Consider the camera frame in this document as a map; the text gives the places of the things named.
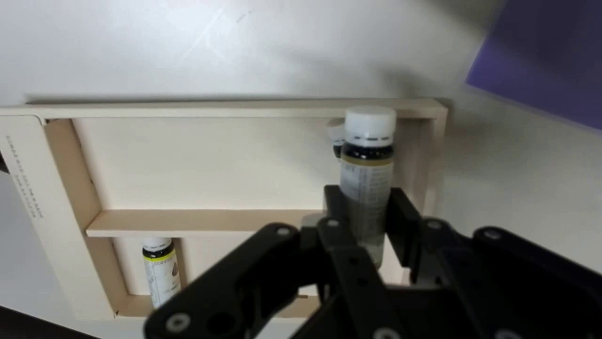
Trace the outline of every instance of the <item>purple object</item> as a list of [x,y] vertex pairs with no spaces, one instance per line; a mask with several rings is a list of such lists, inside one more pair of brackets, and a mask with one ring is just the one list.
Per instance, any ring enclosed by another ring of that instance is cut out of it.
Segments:
[[602,130],[602,0],[508,0],[467,81]]

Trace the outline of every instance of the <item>bottle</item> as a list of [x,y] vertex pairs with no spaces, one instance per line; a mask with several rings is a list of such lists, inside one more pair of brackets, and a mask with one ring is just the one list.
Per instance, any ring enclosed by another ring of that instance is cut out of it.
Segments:
[[159,309],[181,290],[175,247],[170,238],[147,238],[143,256],[153,307]]
[[341,190],[350,228],[377,268],[382,264],[386,207],[394,179],[397,115],[390,108],[352,108],[345,119]]

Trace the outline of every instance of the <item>white bottle cap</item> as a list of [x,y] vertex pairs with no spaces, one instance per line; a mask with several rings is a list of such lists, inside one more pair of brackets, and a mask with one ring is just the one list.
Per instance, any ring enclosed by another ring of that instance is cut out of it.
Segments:
[[396,109],[350,108],[345,115],[345,141],[360,147],[388,147],[394,145],[396,126]]
[[145,251],[162,251],[162,249],[168,249],[172,245],[172,238],[145,238],[143,239],[143,247]]

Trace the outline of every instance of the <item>white wall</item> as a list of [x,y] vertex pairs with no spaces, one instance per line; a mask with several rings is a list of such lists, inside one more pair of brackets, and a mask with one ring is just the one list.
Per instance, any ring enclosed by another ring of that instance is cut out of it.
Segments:
[[[602,271],[602,138],[463,85],[499,2],[0,2],[0,104],[81,96],[441,96],[454,100],[439,215],[501,224]],[[0,303],[102,337],[140,322],[68,315],[6,179]]]

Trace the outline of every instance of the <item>plastic bottle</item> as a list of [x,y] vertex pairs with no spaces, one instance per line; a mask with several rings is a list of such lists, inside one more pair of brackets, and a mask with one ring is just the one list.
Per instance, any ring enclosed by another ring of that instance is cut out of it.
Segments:
[[397,115],[390,108],[352,108],[345,119],[341,190],[349,200],[350,228],[377,268],[382,264],[394,179],[396,125]]
[[153,307],[159,309],[181,290],[181,277],[174,241],[170,238],[147,238],[143,256]]

